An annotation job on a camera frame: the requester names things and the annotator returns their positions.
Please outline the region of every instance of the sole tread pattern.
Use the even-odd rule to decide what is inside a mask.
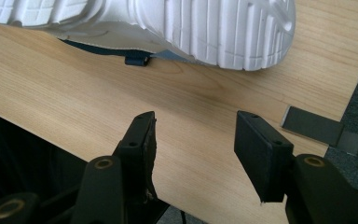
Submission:
[[[283,42],[291,36],[284,33],[293,22],[287,16],[291,0],[267,1],[272,14],[252,0],[165,0],[165,38],[204,63],[270,67],[285,54]]]
[[[82,13],[89,0],[0,0],[0,23],[48,26]]]
[[[170,50],[223,68],[270,67],[282,60],[293,38],[294,0],[106,1],[112,2],[111,7],[126,8],[140,27],[171,43]],[[0,0],[0,23],[49,27],[78,22],[74,18],[92,4],[90,0]]]

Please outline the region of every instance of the screw hole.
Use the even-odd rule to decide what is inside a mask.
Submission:
[[[315,167],[324,167],[324,162],[316,157],[307,157],[304,162]]]
[[[99,170],[103,170],[105,168],[110,167],[111,165],[113,165],[113,161],[109,159],[102,159],[100,161],[97,161],[94,166]]]

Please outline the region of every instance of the wooden board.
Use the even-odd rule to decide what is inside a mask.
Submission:
[[[0,116],[78,157],[111,154],[133,117],[156,111],[158,196],[209,223],[287,223],[260,201],[233,149],[237,110],[281,131],[288,105],[340,120],[358,81],[358,1],[296,1],[286,59],[258,72],[123,58],[0,26]],[[283,133],[296,154],[326,146]]]

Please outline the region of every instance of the light wood panel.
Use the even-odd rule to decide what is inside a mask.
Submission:
[[[93,55],[0,26],[0,116],[89,161],[111,154],[133,117],[157,113],[154,183],[165,202],[210,223],[286,223],[263,204],[233,151],[237,110],[278,128],[295,105],[340,120],[358,81],[358,1],[296,1],[286,59],[258,72]],[[326,146],[282,132],[296,154]]]

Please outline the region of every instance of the metal bracket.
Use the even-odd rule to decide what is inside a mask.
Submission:
[[[281,127],[358,156],[358,134],[345,131],[345,125],[338,121],[289,105]]]

